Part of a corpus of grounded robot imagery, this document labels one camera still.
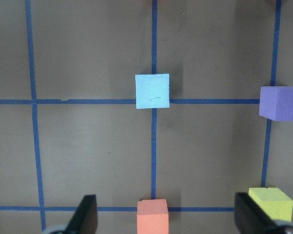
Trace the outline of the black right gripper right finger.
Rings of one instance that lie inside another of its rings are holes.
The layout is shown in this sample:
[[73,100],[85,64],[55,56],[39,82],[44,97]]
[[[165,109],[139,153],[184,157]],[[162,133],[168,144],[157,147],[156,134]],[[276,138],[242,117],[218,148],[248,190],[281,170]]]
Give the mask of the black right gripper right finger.
[[280,234],[276,223],[247,193],[236,193],[234,223],[241,234]]

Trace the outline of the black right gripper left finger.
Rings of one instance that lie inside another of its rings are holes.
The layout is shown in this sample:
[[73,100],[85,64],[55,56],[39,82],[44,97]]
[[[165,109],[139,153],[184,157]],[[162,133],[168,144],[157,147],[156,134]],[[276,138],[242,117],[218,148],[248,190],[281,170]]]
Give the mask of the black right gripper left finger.
[[68,223],[66,234],[95,234],[98,227],[95,195],[85,195]]

